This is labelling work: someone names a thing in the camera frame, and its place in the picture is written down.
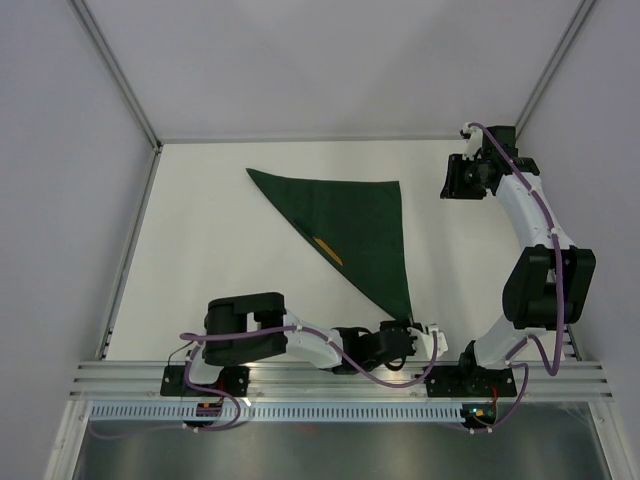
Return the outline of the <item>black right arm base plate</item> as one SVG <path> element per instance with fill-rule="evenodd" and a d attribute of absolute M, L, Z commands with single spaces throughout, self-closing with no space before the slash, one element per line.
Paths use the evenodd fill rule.
<path fill-rule="evenodd" d="M 517 388 L 511 369 L 481 367 L 464 372 L 459 366 L 435 366 L 424 380 L 429 398 L 515 398 Z"/>

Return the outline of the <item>dark green cloth napkin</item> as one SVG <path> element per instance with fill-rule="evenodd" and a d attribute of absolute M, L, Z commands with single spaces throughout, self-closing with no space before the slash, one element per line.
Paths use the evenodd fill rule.
<path fill-rule="evenodd" d="M 398 181 L 290 178 L 249 169 L 264 197 L 330 265 L 395 320 L 412 319 Z M 313 240 L 324 240 L 336 264 Z"/>

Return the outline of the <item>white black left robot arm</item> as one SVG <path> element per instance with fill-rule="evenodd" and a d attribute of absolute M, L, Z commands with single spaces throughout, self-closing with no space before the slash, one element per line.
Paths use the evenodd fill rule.
<path fill-rule="evenodd" d="M 226 297 L 209 302 L 204 319 L 208 335 L 248 333 L 248 320 L 266 335 L 207 341 L 203 360 L 190 364 L 184 385 L 195 395 L 206 396 L 218 384 L 213 367 L 235 367 L 279 355 L 289 355 L 335 375 L 353 375 L 359 369 L 371 372 L 380 366 L 399 370 L 416 354 L 417 331 L 407 320 L 384 321 L 372 332 L 364 327 L 321 330 L 318 337 L 307 330 L 310 324 L 286 310 L 284 296 L 276 292 Z"/>

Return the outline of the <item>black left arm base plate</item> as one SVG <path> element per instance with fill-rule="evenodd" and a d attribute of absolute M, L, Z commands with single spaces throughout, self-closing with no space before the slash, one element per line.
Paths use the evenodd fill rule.
<path fill-rule="evenodd" d="M 211 389 L 224 391 L 235 397 L 244 397 L 249 386 L 250 369 L 246 366 L 217 368 L 199 374 L 195 368 L 189 373 L 190 384 L 185 381 L 184 364 L 168 365 L 161 378 L 162 397 L 217 397 Z"/>

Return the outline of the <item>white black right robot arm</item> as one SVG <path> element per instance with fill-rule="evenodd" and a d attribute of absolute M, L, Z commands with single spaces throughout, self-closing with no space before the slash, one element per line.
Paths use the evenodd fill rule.
<path fill-rule="evenodd" d="M 502 291 L 501 316 L 459 359 L 459 388 L 478 395 L 491 385 L 492 371 L 512 367 L 529 344 L 536 346 L 547 374 L 558 374 L 564 330 L 581 317 L 596 257 L 577 247 L 561 227 L 544 194 L 538 165 L 519 154 L 514 127 L 469 122 L 460 134 L 465 150 L 450 155 L 441 198 L 494 196 L 521 248 Z"/>

